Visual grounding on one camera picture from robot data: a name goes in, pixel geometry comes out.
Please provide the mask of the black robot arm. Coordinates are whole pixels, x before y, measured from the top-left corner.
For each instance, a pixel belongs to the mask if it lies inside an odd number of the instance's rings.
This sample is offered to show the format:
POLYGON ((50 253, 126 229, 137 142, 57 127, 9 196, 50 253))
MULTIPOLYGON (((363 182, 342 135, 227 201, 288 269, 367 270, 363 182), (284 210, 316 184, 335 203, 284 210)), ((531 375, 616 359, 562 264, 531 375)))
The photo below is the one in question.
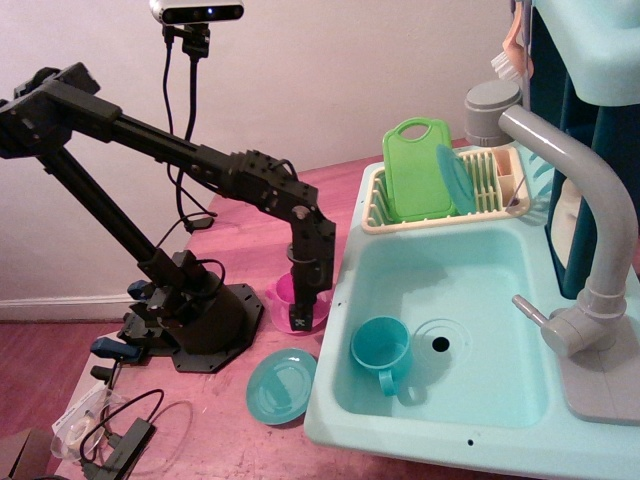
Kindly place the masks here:
POLYGON ((225 154, 125 115, 82 64, 44 69, 1 104, 1 316, 122 316, 124 347, 211 373, 250 347, 263 306, 203 255, 168 240, 175 214, 163 165, 191 186, 252 205, 292 232, 297 333, 332 286, 335 226, 288 161, 225 154))

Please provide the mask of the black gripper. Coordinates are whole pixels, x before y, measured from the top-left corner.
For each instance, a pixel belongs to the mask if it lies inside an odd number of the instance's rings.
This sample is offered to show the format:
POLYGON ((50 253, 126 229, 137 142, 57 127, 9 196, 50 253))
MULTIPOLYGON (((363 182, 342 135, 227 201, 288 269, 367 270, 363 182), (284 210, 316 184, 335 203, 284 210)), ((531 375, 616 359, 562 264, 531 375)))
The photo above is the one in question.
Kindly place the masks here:
POLYGON ((334 257, 320 253, 296 253, 293 244, 287 251, 291 262, 294 304, 288 307, 288 325, 292 332, 311 332, 323 320, 323 306, 317 301, 320 292, 333 284, 334 257))

